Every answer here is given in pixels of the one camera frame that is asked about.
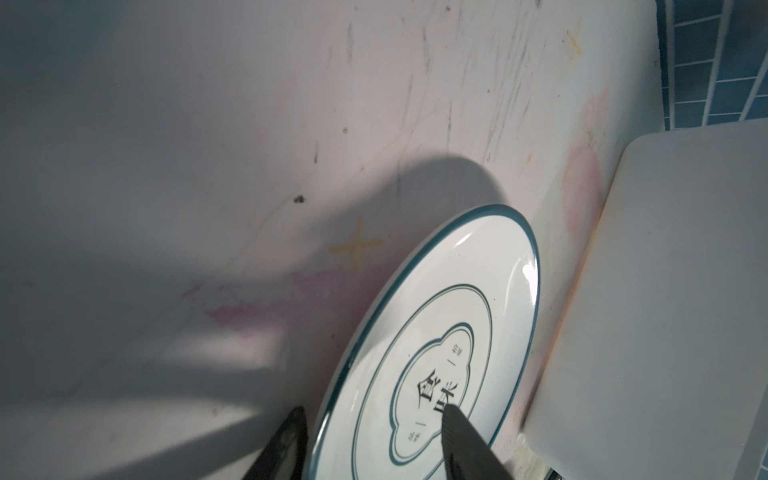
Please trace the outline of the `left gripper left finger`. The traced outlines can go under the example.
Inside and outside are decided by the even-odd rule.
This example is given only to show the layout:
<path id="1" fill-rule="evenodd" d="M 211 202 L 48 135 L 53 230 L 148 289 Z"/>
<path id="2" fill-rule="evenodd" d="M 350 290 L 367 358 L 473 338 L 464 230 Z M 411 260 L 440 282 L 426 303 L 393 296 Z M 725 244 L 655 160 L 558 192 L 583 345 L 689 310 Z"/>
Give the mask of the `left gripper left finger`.
<path id="1" fill-rule="evenodd" d="M 300 480 L 308 447 L 305 409 L 293 408 L 272 436 L 243 480 Z"/>

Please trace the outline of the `white plate thin dark rim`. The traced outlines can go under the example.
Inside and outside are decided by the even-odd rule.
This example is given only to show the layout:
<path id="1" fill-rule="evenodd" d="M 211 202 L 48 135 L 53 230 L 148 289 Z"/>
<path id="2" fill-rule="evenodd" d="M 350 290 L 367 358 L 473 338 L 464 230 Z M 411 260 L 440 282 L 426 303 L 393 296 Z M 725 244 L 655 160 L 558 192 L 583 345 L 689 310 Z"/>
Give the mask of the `white plate thin dark rim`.
<path id="1" fill-rule="evenodd" d="M 366 312 L 324 395 L 307 479 L 442 479 L 442 416 L 492 444 L 516 396 L 540 300 L 540 255 L 510 206 L 447 221 Z"/>

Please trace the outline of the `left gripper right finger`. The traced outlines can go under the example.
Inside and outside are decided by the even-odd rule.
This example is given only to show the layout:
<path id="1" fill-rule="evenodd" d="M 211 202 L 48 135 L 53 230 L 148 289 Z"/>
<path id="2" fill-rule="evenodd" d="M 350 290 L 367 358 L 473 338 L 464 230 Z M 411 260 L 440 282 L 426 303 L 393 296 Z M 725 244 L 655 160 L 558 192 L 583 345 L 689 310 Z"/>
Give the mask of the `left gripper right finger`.
<path id="1" fill-rule="evenodd" d="M 443 409 L 441 444 L 449 480 L 513 479 L 456 405 Z"/>

